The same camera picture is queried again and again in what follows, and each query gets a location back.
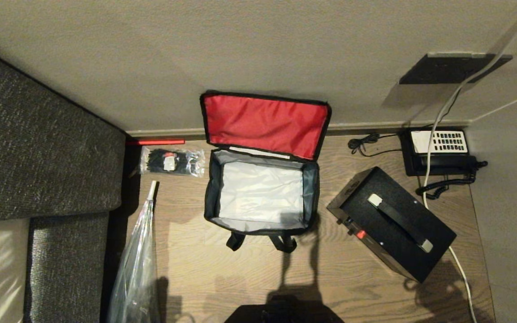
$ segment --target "baseboard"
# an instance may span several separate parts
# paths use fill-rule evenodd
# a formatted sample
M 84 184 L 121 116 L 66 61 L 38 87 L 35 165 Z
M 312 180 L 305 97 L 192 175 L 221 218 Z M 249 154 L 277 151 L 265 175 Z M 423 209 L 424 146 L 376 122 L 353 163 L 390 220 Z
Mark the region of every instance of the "baseboard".
M 331 123 L 326 135 L 363 135 L 366 133 L 394 133 L 405 127 L 422 127 L 429 125 L 431 121 L 408 122 L 360 122 L 360 123 Z M 440 123 L 444 127 L 468 127 L 470 120 L 448 120 Z M 193 129 L 160 129 L 127 131 L 134 138 L 182 138 L 185 140 L 205 139 L 204 128 Z

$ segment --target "black bag strap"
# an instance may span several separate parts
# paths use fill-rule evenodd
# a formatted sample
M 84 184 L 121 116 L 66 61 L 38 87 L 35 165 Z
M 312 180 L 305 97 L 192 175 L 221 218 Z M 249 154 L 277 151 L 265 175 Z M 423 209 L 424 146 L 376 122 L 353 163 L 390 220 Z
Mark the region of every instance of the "black bag strap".
M 269 238 L 279 251 L 291 253 L 296 249 L 296 240 L 290 236 L 269 236 Z
M 229 247 L 232 251 L 236 251 L 242 246 L 242 243 L 245 241 L 245 237 L 246 235 L 231 232 L 230 238 L 228 238 L 228 241 L 226 241 L 226 246 Z
M 396 224 L 398 224 L 410 237 L 414 240 L 414 242 L 422 249 L 424 252 L 429 253 L 432 250 L 432 243 L 428 241 L 420 232 L 420 230 L 412 224 L 412 222 L 404 217 L 404 215 L 398 213 L 396 209 L 390 204 L 384 202 L 382 198 L 376 194 L 372 194 L 368 198 L 368 202 L 370 202 L 376 209 L 379 209 L 383 214 L 387 217 L 391 218 Z

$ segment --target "red stick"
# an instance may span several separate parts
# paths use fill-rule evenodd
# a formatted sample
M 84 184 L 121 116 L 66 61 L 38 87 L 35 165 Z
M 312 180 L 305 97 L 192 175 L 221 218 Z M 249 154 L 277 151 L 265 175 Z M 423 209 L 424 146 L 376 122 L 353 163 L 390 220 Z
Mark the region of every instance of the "red stick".
M 183 145 L 184 139 L 166 139 L 166 140 L 137 140 L 127 141 L 125 145 L 130 146 L 150 146 L 150 145 Z

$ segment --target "wooden floor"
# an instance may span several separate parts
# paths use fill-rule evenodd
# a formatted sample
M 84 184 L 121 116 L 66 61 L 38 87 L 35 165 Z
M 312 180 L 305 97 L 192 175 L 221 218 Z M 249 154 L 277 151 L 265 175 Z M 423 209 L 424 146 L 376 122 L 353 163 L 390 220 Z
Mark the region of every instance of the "wooden floor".
M 286 259 L 267 237 L 248 236 L 236 252 L 224 245 L 229 232 L 203 219 L 207 174 L 204 178 L 141 177 L 140 205 L 150 182 L 160 182 L 154 236 L 159 302 L 167 323 L 222 323 L 241 305 L 264 304 L 269 295 L 290 292 L 304 301 L 322 301 L 345 322 L 470 322 L 466 290 L 450 252 L 424 284 L 416 284 L 392 272 L 365 245 L 347 235 L 326 210 L 354 174 L 373 166 L 381 167 L 409 192 L 419 186 L 418 178 L 404 173 L 402 153 L 351 155 L 346 147 L 349 139 L 325 139 L 318 160 L 320 224 L 296 237 L 298 247 Z M 397 137 L 389 137 L 367 145 L 367 153 L 399 147 Z M 207 161 L 213 149 L 204 141 L 188 141 L 177 148 L 202 148 Z M 431 182 L 440 179 L 434 176 Z M 453 248 L 468 276 L 478 322 L 494 322 L 469 187 L 452 186 L 429 206 L 458 235 Z M 139 211 L 129 218 L 127 235 Z

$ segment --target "black case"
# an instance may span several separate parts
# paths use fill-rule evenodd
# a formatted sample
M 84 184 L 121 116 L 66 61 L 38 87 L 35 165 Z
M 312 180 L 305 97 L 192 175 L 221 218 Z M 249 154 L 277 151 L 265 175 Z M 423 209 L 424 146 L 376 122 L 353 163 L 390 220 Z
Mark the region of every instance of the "black case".
M 372 205 L 368 201 L 372 194 L 380 196 L 385 206 L 390 205 L 390 212 L 397 213 L 416 235 L 427 239 L 431 250 L 419 247 L 407 229 Z M 456 238 L 447 225 L 379 167 L 353 177 L 328 210 L 392 270 L 421 283 Z

